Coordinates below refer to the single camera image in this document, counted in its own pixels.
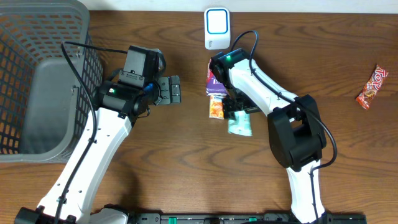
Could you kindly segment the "orange juice carton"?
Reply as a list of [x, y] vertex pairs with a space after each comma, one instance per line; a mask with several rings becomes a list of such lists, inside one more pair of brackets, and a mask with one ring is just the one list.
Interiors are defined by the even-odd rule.
[[209, 118], [224, 119], [223, 99], [224, 96], [210, 96]]

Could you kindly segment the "purple pink tissue pack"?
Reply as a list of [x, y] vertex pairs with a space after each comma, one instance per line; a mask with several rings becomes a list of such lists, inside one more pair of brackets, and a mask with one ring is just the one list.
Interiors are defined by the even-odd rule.
[[209, 61], [206, 75], [206, 94], [208, 96], [226, 96], [228, 92], [226, 91], [224, 85], [215, 78], [213, 72], [210, 70], [210, 62], [211, 61]]

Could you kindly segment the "teal white snack packet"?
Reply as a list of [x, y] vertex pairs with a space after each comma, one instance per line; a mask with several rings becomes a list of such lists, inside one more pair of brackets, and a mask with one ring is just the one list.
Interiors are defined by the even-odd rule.
[[245, 111], [234, 113], [234, 119], [228, 120], [228, 133], [241, 136], [252, 136], [250, 115]]

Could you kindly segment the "red chocolate bar wrapper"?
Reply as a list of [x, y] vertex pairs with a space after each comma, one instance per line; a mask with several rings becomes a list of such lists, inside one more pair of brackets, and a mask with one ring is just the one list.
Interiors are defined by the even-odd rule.
[[370, 108], [370, 104], [377, 92], [381, 89], [382, 84], [387, 78], [389, 72], [382, 68], [380, 65], [376, 65], [372, 75], [366, 82], [365, 86], [356, 97], [356, 101], [366, 110]]

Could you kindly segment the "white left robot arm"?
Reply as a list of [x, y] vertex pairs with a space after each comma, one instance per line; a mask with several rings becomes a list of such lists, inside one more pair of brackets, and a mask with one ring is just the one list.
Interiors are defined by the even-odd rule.
[[22, 207], [15, 223], [128, 223], [129, 212], [107, 205], [91, 209], [98, 187], [121, 143], [151, 105], [181, 102], [180, 78], [162, 77], [138, 86], [104, 82], [73, 154], [56, 183], [36, 209]]

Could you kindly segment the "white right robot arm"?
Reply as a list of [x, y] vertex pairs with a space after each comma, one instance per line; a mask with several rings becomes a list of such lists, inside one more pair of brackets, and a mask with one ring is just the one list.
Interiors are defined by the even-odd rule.
[[238, 111], [265, 114], [270, 149], [288, 173], [291, 211], [300, 223], [319, 222], [325, 209], [318, 169], [326, 137], [315, 100], [283, 89], [243, 49], [216, 54], [209, 69], [228, 92], [224, 118], [237, 119]]

